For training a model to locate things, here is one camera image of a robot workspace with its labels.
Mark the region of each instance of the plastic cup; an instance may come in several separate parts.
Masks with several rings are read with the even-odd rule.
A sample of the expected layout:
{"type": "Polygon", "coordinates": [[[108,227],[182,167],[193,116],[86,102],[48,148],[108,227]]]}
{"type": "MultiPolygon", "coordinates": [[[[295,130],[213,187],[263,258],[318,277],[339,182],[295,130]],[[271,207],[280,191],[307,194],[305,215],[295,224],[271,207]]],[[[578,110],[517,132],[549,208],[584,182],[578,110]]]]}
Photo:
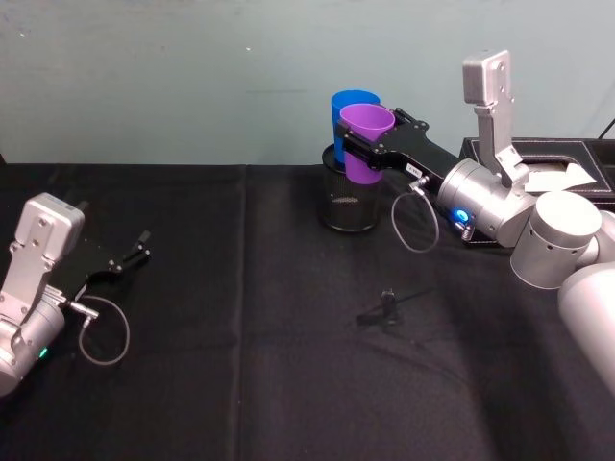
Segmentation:
{"type": "Polygon", "coordinates": [[[333,146],[335,149],[335,160],[344,164],[343,142],[341,137],[335,136],[335,125],[339,120],[339,113],[346,106],[351,104],[366,103],[378,104],[381,98],[378,95],[365,91],[364,89],[345,89],[335,93],[331,98],[331,112],[333,116],[333,146]]]}
{"type": "MultiPolygon", "coordinates": [[[[393,128],[395,115],[382,106],[351,104],[339,113],[340,118],[364,138],[375,141],[381,134],[393,128]]],[[[358,184],[373,184],[382,178],[382,171],[374,171],[365,162],[345,153],[346,177],[358,184]]]]}

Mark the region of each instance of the blue cup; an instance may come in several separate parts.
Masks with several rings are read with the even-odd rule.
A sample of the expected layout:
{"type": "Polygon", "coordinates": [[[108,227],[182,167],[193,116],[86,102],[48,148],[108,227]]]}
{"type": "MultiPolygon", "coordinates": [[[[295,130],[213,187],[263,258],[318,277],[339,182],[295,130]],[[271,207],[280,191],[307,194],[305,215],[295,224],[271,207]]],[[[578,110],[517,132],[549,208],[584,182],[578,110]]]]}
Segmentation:
{"type": "Polygon", "coordinates": [[[333,115],[333,145],[335,147],[335,161],[344,164],[344,150],[342,138],[335,136],[335,125],[339,120],[339,112],[351,104],[379,104],[381,98],[364,89],[345,89],[335,93],[331,98],[331,112],[333,115]]]}

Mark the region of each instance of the black tablecloth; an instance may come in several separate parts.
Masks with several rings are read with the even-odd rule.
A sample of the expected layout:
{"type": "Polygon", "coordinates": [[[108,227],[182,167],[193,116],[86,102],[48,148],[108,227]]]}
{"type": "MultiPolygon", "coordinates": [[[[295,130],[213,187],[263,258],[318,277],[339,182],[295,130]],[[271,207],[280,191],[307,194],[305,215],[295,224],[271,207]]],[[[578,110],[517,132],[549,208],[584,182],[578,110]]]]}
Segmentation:
{"type": "MultiPolygon", "coordinates": [[[[615,459],[615,399],[555,292],[517,280],[507,251],[465,249],[443,222],[433,252],[404,250],[386,221],[394,182],[374,230],[325,229],[320,175],[0,168],[7,248],[41,191],[89,201],[84,236],[117,251],[153,235],[152,260],[111,293],[133,330],[127,358],[90,365],[68,314],[0,401],[1,459],[615,459]],[[418,295],[400,304],[401,325],[358,328],[383,289],[418,295]]],[[[408,238],[428,243],[420,205],[405,208],[408,238]]]]}

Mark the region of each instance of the cable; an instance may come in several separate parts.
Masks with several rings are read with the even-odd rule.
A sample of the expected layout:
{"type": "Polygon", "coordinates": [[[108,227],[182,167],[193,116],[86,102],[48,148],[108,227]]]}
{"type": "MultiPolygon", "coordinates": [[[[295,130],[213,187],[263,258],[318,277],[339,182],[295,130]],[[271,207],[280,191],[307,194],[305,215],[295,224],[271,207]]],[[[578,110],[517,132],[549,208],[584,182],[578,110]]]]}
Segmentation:
{"type": "Polygon", "coordinates": [[[598,139],[602,139],[604,137],[605,134],[608,133],[608,131],[613,128],[613,125],[615,125],[615,118],[613,120],[611,120],[611,123],[609,123],[606,128],[604,129],[604,131],[601,133],[600,136],[598,136],[598,139]]]}
{"type": "Polygon", "coordinates": [[[112,301],[109,301],[106,298],[101,298],[99,296],[92,296],[92,295],[83,295],[80,298],[80,300],[92,300],[92,301],[98,301],[100,303],[106,303],[107,305],[110,305],[111,307],[113,307],[117,311],[119,316],[122,318],[122,321],[124,322],[124,326],[126,327],[126,343],[124,345],[124,349],[123,349],[122,353],[120,353],[113,360],[105,360],[105,361],[97,360],[94,357],[92,357],[89,353],[86,352],[86,348],[84,347],[84,337],[86,335],[87,327],[89,326],[89,322],[87,321],[89,319],[86,320],[86,322],[84,323],[84,326],[81,329],[81,332],[79,333],[79,350],[81,351],[81,353],[84,355],[84,357],[87,360],[89,360],[94,365],[98,365],[100,367],[109,367],[110,365],[115,365],[122,358],[124,358],[124,356],[128,352],[128,348],[130,347],[130,344],[131,344],[131,328],[128,325],[128,319],[126,318],[126,315],[124,314],[122,309],[119,307],[119,305],[117,305],[116,303],[114,303],[112,301]]]}
{"type": "Polygon", "coordinates": [[[400,241],[402,242],[402,245],[404,245],[407,250],[409,250],[409,251],[411,251],[413,253],[427,253],[427,252],[431,251],[433,249],[433,247],[435,247],[437,245],[438,240],[440,239],[440,228],[438,227],[438,218],[435,215],[435,211],[433,210],[433,206],[431,205],[431,202],[427,198],[427,195],[425,194],[423,189],[421,189],[420,187],[412,187],[412,184],[410,185],[410,187],[412,188],[412,192],[405,192],[403,194],[400,194],[400,195],[397,196],[395,201],[393,201],[393,206],[391,207],[391,223],[393,224],[393,230],[395,231],[395,233],[399,237],[400,241]],[[431,217],[433,218],[433,225],[435,227],[435,236],[433,238],[433,242],[427,248],[424,248],[424,249],[417,249],[417,248],[410,247],[407,244],[407,242],[404,240],[404,238],[402,237],[402,233],[397,228],[397,223],[395,222],[395,207],[397,206],[398,202],[402,198],[404,198],[406,196],[409,196],[409,195],[412,195],[413,193],[416,193],[428,205],[428,208],[430,209],[431,217]]]}

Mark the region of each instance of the blue light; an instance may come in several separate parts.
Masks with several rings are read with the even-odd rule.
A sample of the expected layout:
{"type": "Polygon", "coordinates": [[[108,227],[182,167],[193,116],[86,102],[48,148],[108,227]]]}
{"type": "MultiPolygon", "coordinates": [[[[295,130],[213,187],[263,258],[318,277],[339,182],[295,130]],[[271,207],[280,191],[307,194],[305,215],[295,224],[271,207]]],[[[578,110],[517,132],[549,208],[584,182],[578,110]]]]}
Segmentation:
{"type": "Polygon", "coordinates": [[[469,221],[470,216],[468,216],[468,213],[462,209],[456,209],[453,211],[453,216],[455,217],[455,220],[459,223],[465,224],[469,221]]]}

